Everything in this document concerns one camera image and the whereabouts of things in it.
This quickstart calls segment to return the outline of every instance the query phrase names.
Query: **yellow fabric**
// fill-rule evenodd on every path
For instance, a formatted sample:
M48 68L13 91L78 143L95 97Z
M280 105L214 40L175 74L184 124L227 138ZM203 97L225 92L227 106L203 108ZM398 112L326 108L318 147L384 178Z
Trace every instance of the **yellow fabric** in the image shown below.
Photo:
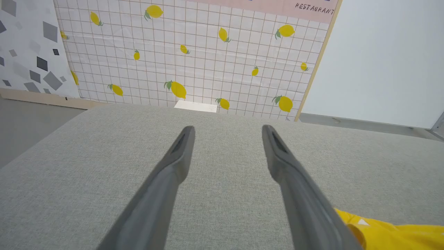
M336 209L365 250L443 250L444 227L429 225L395 226Z

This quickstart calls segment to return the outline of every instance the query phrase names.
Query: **gray upholstered cushion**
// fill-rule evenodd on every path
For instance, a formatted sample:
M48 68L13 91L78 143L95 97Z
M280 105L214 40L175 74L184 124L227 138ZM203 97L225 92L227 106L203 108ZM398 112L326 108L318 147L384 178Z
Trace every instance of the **gray upholstered cushion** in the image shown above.
M0 170L0 249L95 249L186 125L196 128L166 249L292 249L266 167L271 124L339 209L444 225L444 144L139 105L86 111Z

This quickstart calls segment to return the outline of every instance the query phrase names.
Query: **lemon print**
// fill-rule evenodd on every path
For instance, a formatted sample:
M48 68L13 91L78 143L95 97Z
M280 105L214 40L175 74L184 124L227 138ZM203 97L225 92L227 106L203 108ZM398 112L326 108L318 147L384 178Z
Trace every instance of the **lemon print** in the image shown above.
M103 26L103 23L102 23L102 21L100 21L100 19L97 16L97 14L95 14L92 11L91 11L91 22L93 22L97 26Z
M189 54L190 51L185 47L185 45L180 46L180 51L182 51L184 54Z
M118 96L123 96L123 91L122 89L114 84L108 84L108 88L110 88L112 90L112 92L114 92L114 94L118 95Z
M288 97L278 96L274 97L271 102L275 104L279 103L279 108L281 108L282 111L290 112L291 108L293 107L293 102Z
M221 105L221 108L223 109L228 110L230 108L230 103L223 98L216 99L216 102L218 102Z
M62 38L63 38L63 39L65 39L65 40L69 40L69 36L67 36L67 35L65 34L65 32L60 31L60 35L62 35Z
M277 39L278 37L281 37L281 36L289 37L289 36L291 36L293 34L294 34L293 27L291 25L286 24L286 25L280 27L276 31L276 34L274 35L274 38Z
M147 18L159 18L163 14L162 9L157 5L151 5L145 11L145 20L148 21Z
M231 39L228 37L228 34L226 33L226 30L224 28L221 28L219 30L219 37L222 41L229 43Z
M72 77L74 78L75 85L79 85L79 79L77 78L77 75L72 70L71 70L71 74L72 74Z
M185 87L176 82L176 81L167 81L165 82L165 84L163 85L163 87L165 88L165 86L168 88L168 90L171 89L171 92L173 92L173 94L179 98L186 98L186 90Z
M134 50L134 60L139 60L139 58L140 58L140 53L139 53L139 51L136 49L136 50Z
M307 71L308 70L307 64L306 63L302 63L301 64L301 69L302 69L302 71Z
M259 73L259 68L257 66L255 66L253 71L251 72L251 75L256 76L258 73Z

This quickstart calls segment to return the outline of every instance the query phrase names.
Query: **lemon-patterned wall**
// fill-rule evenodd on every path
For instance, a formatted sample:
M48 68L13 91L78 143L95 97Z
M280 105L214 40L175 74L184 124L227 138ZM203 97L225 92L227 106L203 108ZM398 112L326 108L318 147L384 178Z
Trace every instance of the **lemon-patterned wall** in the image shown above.
M289 121L329 26L183 0L55 5L82 98L168 107L186 100Z

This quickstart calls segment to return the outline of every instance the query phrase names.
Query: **wooden trim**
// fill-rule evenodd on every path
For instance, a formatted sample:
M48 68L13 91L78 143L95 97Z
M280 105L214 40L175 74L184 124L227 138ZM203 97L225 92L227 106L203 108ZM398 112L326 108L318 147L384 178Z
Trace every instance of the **wooden trim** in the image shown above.
M294 121L298 121L299 120L299 116L301 115L302 108L304 107L305 100L307 99L308 92L310 91L310 88L311 88L311 84L313 83L314 77L316 75L317 68L319 67L319 64L321 64L322 56L324 55L325 48L327 47L327 43L329 41L330 34L332 33L334 23L336 22L336 17L337 17L337 15L339 13L339 9L341 8L341 4L342 4L342 0L338 0L335 12L333 14L332 21L330 22L329 29L327 31L324 43L323 43L322 48L321 48L321 52L319 53L318 60L316 62L316 65L314 66L313 74L311 74L310 80L308 82L307 89L305 90L304 97L302 98L301 105L299 105L299 110L297 111L297 114L296 114L296 117L295 117Z
M0 95L4 99L29 101L35 103L49 104L55 106L63 106L76 109L92 109L96 106L106 105L108 103L90 101L79 98L61 97L53 94L35 93L25 90L16 89L2 89L0 88Z

